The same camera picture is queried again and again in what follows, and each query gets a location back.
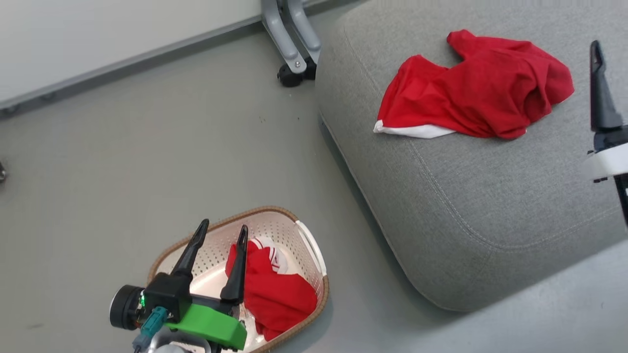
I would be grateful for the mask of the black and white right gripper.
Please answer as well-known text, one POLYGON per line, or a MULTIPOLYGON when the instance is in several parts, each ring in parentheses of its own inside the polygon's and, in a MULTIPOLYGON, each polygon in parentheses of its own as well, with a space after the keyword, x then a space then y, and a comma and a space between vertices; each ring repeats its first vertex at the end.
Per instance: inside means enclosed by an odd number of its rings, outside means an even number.
POLYGON ((590 121, 594 149, 584 161, 587 179, 603 180, 628 175, 628 125, 617 112, 605 76, 601 43, 590 45, 590 121))

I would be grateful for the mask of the grey fabric ottoman cushion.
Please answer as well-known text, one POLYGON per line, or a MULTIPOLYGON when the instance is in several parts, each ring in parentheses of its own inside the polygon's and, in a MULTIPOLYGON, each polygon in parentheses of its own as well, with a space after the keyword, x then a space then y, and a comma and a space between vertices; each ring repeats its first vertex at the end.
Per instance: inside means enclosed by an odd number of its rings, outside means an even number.
POLYGON ((315 82, 322 118, 433 304, 478 310, 628 238, 614 183, 581 173, 595 39, 628 119, 628 0, 369 0, 331 26, 315 82), (511 142, 374 134, 399 65, 415 53, 453 64, 445 38, 458 29, 533 42, 570 68, 575 94, 511 142))

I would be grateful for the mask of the white perforated basket brown rim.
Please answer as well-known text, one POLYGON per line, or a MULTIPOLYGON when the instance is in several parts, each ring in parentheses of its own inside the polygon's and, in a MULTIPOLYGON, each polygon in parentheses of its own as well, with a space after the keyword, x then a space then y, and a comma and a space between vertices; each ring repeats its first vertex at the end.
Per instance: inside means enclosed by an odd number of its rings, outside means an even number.
POLYGON ((317 296, 316 308, 311 315, 270 341, 264 340, 264 337, 257 333, 253 315, 245 306, 240 307, 238 314, 245 323, 247 340, 242 351, 226 350, 225 353, 272 353, 309 326, 323 312, 330 292, 327 267, 314 236, 296 215, 278 206, 262 206, 209 226, 206 240, 197 253, 191 271, 194 277, 190 287, 191 293, 218 297, 220 290, 227 283, 225 267, 230 246, 237 241, 242 225, 248 226, 250 237, 271 238, 284 254, 289 274, 301 275, 314 287, 317 296))

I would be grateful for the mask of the red garment with white hem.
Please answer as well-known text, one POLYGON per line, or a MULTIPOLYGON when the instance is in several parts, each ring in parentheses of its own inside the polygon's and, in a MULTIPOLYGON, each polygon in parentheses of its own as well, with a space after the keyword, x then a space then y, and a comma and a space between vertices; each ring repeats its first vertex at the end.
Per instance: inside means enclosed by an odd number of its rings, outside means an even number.
POLYGON ((405 60, 384 93, 375 134, 517 139, 575 92, 567 65, 532 42, 466 29, 446 41, 461 62, 442 67, 420 54, 405 60))

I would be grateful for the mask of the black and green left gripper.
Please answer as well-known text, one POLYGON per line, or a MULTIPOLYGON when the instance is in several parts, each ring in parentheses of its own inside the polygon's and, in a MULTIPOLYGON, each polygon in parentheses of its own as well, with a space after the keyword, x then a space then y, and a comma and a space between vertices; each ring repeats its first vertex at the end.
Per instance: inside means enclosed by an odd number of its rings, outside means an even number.
POLYGON ((157 306, 168 311, 168 319, 146 351, 182 351, 181 344, 205 351, 244 350, 247 330, 238 319, 238 311, 244 301, 248 226, 241 227, 232 245, 228 280, 215 299, 190 291, 194 263, 209 225, 209 219, 203 219, 171 273, 157 273, 144 289, 144 322, 157 306))

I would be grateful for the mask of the red garment with white stripes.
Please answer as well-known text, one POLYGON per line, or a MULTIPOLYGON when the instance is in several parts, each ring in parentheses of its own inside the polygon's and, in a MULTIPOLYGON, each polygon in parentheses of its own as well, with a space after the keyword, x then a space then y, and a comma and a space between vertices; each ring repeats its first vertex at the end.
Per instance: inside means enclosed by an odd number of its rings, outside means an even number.
POLYGON ((317 305, 314 287, 289 271, 288 259, 265 236, 248 241, 244 306, 258 334, 269 342, 309 317, 317 305))

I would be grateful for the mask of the grey partition foot bracket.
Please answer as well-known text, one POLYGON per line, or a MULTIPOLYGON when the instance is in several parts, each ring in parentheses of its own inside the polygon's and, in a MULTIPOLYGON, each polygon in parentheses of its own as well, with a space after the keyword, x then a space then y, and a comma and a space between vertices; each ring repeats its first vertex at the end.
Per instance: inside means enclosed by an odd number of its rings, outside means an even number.
POLYGON ((261 0, 261 17, 289 71, 294 74, 304 73, 307 65, 284 25, 278 0, 261 0))
POLYGON ((322 42, 305 13, 303 0, 286 0, 292 26, 313 63, 318 65, 322 42))

